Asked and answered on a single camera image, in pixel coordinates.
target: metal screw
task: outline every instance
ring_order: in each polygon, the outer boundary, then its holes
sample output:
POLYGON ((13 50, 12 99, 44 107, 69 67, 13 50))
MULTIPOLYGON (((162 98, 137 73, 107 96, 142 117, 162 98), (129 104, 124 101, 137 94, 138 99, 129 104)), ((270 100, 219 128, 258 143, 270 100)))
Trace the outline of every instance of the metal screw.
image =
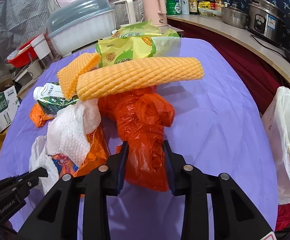
POLYGON ((184 165, 183 169, 186 171, 192 171, 194 168, 192 165, 186 164, 186 165, 184 165))
POLYGON ((65 174, 62 176, 63 181, 69 181, 72 178, 70 174, 65 174))
POLYGON ((228 180, 228 179, 229 179, 229 175, 228 175, 227 173, 222 173, 222 174, 221 174, 221 178, 222 178, 223 180, 228 180))
POLYGON ((108 167, 107 167, 106 165, 102 165, 102 166, 99 166, 99 167, 98 167, 98 170, 99 170, 100 172, 105 172, 105 171, 108 170, 108 167))

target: knotted plastic bag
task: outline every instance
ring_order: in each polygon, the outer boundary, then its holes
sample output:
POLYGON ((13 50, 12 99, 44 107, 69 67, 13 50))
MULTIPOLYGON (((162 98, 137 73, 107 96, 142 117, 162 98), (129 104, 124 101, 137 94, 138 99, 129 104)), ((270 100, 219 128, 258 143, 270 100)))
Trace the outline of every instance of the knotted plastic bag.
POLYGON ((167 191, 162 143, 164 126, 171 126, 174 119, 173 106, 156 94, 156 87, 147 87, 100 98, 98 107, 101 115, 117 122, 119 137, 128 142, 126 181, 167 191))

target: white handle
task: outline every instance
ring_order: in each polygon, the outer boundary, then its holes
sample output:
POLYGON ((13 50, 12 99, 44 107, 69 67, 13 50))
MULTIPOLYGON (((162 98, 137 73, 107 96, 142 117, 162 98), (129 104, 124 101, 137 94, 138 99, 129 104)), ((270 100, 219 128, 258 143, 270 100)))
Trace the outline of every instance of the white handle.
POLYGON ((135 10, 134 10, 133 0, 126 0, 125 4, 126 4, 126 9, 127 9, 128 21, 130 24, 135 24, 136 15, 135 15, 135 10))

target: green can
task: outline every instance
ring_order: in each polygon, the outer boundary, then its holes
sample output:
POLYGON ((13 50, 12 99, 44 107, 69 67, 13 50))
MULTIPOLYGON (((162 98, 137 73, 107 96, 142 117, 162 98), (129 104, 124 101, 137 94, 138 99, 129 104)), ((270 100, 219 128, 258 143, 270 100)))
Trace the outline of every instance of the green can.
POLYGON ((167 15, 181 14, 180 0, 165 0, 167 15))

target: white trash bag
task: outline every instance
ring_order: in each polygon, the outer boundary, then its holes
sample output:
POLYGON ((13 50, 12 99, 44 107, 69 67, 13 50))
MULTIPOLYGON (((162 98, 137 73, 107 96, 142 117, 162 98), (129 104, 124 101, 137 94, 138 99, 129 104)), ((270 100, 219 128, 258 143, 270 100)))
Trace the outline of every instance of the white trash bag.
POLYGON ((275 160, 278 204, 290 203, 290 90, 279 87, 262 122, 275 160))

